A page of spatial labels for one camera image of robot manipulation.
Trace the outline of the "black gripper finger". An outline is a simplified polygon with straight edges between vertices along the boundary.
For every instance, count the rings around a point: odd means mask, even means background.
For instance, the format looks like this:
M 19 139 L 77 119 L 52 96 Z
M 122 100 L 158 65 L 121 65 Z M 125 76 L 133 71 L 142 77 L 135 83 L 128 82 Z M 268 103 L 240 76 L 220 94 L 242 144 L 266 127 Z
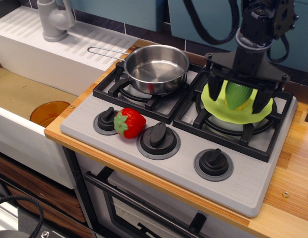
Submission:
M 208 78 L 209 96 L 213 101 L 218 99 L 221 92 L 224 79 L 218 75 L 211 73 Z
M 260 113 L 268 104 L 270 99 L 274 96 L 275 90 L 270 88 L 264 88 L 258 90 L 252 105 L 252 114 Z

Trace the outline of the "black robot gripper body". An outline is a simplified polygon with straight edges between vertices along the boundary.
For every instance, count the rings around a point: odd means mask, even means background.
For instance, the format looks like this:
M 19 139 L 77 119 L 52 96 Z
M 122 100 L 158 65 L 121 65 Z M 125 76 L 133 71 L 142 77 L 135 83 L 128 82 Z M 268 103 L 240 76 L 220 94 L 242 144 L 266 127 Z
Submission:
M 290 81 L 290 76 L 272 65 L 263 52 L 238 47 L 233 52 L 206 53 L 205 59 L 211 65 L 210 74 L 257 90 L 280 90 Z

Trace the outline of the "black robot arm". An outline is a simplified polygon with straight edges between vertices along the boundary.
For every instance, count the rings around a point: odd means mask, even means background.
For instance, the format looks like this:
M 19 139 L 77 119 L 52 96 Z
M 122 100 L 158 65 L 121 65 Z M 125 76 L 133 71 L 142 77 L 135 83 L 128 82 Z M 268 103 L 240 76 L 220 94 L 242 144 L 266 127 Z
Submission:
M 286 32 L 293 30 L 298 16 L 292 0 L 244 0 L 242 23 L 236 32 L 237 49 L 228 53 L 207 53 L 212 65 L 208 77 L 210 98 L 216 101 L 224 80 L 257 90 L 252 112 L 261 112 L 271 98 L 279 95 L 288 74 L 270 62 L 274 40 L 282 40 L 289 49 Z

